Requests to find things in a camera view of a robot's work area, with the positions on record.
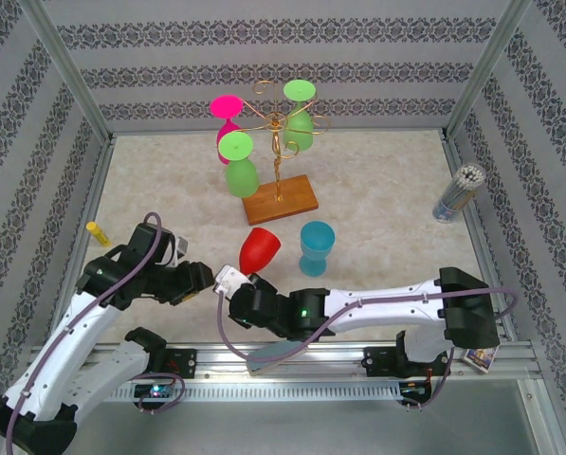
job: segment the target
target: blue plastic goblet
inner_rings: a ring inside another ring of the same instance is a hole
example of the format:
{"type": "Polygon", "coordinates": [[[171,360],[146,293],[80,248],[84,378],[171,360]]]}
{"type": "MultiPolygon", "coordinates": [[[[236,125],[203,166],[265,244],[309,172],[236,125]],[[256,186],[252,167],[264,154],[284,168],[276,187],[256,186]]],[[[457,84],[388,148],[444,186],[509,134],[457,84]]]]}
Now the blue plastic goblet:
{"type": "Polygon", "coordinates": [[[311,221],[301,228],[300,270],[308,277],[319,277],[327,269],[326,257],[333,249],[336,233],[323,221],[311,221]]]}

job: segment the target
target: yellow glue stick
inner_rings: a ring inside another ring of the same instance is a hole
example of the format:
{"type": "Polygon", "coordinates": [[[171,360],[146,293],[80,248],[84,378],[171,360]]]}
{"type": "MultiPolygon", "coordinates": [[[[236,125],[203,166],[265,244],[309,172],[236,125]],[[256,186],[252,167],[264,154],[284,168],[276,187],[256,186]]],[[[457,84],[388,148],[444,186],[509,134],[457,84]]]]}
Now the yellow glue stick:
{"type": "Polygon", "coordinates": [[[97,226],[97,223],[94,221],[90,221],[86,224],[86,230],[91,232],[93,237],[95,237],[103,246],[110,246],[112,244],[110,239],[106,237],[101,228],[97,226]]]}

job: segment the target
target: wooden base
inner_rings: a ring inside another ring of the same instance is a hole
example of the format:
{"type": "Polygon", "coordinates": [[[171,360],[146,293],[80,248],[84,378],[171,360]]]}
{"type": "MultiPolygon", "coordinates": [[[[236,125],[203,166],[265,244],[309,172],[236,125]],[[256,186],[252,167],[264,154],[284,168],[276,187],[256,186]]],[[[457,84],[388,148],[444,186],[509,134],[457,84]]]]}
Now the wooden base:
{"type": "Polygon", "coordinates": [[[276,200],[276,182],[261,185],[255,194],[243,199],[249,226],[278,220],[319,207],[307,175],[281,180],[283,200],[276,200]]]}

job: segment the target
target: patterned wallpaper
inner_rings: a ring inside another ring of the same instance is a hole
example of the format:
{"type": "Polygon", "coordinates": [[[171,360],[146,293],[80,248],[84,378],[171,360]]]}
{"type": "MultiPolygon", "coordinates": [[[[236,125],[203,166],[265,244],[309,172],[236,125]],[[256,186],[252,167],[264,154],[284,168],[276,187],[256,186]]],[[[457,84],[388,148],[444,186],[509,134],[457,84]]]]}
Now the patterned wallpaper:
{"type": "Polygon", "coordinates": [[[124,132],[217,128],[216,96],[267,106],[251,85],[295,78],[317,84],[314,112],[337,127],[444,126],[507,0],[79,3],[47,7],[124,132]]]}
{"type": "Polygon", "coordinates": [[[530,6],[456,145],[487,169],[481,223],[566,437],[566,0],[530,6]]]}
{"type": "Polygon", "coordinates": [[[46,339],[100,149],[18,4],[0,0],[0,393],[46,339]]]}

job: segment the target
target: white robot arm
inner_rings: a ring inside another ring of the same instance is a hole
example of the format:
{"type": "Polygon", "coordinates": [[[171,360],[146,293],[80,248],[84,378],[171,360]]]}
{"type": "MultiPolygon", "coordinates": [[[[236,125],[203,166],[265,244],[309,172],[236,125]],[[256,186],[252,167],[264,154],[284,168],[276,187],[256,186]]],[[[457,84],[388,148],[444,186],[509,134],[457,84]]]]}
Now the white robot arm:
{"type": "Polygon", "coordinates": [[[433,362],[454,346],[480,349],[500,344],[488,295],[436,298],[442,293],[475,294],[474,290],[480,293],[479,289],[487,288],[484,282],[455,267],[442,268],[435,280],[406,287],[375,291],[303,289],[288,297],[278,294],[258,275],[246,277],[230,265],[220,270],[215,282],[214,291],[223,292],[229,300],[231,319],[246,328],[266,328],[288,340],[305,340],[323,324],[328,324],[321,333],[324,337],[369,326],[414,326],[397,337],[396,349],[402,361],[390,372],[398,377],[408,377],[412,364],[433,362]],[[352,304],[357,307],[336,317],[352,304]]]}
{"type": "Polygon", "coordinates": [[[80,368],[103,332],[134,299],[149,297],[177,305],[213,286],[206,265],[177,263],[186,246],[167,229],[144,221],[128,245],[86,265],[78,292],[55,332],[22,377],[0,396],[2,436],[12,418],[16,445],[29,454],[62,454],[77,427],[120,384],[141,373],[168,373],[166,340],[141,327],[129,332],[108,359],[86,372],[80,373],[80,368]],[[98,296],[123,281],[118,291],[96,304],[98,296]]]}

